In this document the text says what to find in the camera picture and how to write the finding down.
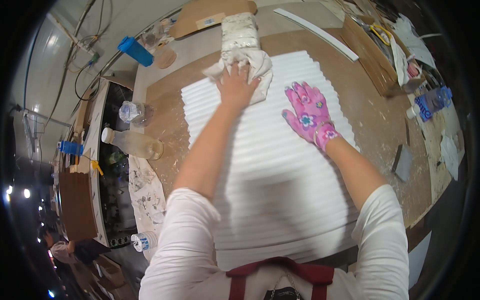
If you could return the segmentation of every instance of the hand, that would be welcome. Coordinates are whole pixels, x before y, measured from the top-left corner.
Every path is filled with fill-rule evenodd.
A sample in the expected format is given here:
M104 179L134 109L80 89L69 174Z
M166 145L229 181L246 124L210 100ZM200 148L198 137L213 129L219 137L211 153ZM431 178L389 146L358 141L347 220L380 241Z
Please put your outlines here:
M331 139L342 136L333 127L328 113L325 97L318 88L294 82L292 88L286 87L285 94L295 110L296 115L284 109L282 116L290 127L302 138L314 143L325 151L325 145Z
M218 79L216 86L222 97L222 105L240 113L242 109L250 104L253 92L260 83L260 78L255 78L248 84L248 72L250 65L245 65L240 69L238 63L233 63L230 74L227 69L223 69L223 84Z

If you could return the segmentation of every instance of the yellow scissors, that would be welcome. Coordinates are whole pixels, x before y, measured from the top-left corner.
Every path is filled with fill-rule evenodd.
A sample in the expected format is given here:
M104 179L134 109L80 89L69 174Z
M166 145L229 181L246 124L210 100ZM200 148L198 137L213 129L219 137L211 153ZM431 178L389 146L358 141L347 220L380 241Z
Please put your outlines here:
M391 33L389 33L385 28L375 24L370 25L369 28L373 33L375 33L376 36L378 36L378 38L382 41L382 43L384 43L387 46L390 46L390 39L392 38Z
M97 160L92 160L91 161L91 164L92 164L92 168L93 170L98 170L98 172L100 173L100 176L103 176L103 171L102 169L100 168L100 166L98 165L98 161Z

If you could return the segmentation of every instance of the pink floral glove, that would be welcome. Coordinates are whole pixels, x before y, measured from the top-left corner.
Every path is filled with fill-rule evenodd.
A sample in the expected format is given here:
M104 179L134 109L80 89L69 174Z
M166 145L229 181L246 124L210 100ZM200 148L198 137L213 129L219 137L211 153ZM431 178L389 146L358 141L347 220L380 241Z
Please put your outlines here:
M302 85L294 82L292 87L286 87L285 94L297 115L284 109L282 116L299 136L325 151L328 141L342 136L333 127L325 97L318 88L312 89L306 82Z

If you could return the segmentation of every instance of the white corrugated sheet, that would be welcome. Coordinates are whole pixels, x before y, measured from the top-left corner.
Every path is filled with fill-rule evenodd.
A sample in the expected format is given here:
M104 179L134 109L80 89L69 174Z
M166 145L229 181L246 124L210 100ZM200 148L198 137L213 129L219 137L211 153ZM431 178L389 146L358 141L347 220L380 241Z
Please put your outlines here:
M215 196L222 220L215 231L223 270L273 256L304 263L354 245L358 213L333 162L301 139L281 112L293 108L284 93L293 81L317 86L336 129L355 146L338 94L306 51L272 57L266 101L245 109L231 134ZM190 145L220 103L208 78L182 89Z

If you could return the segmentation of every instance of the dark hair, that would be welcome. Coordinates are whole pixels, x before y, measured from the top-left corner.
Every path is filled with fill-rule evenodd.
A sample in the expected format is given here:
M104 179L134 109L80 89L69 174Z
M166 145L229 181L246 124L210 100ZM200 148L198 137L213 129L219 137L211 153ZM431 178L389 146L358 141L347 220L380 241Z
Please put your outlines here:
M50 249L50 247L47 244L47 240L45 240L45 236L47 233L53 232L52 229L50 229L48 226L41 226L38 229L38 238L40 239L40 244L45 246L45 248Z

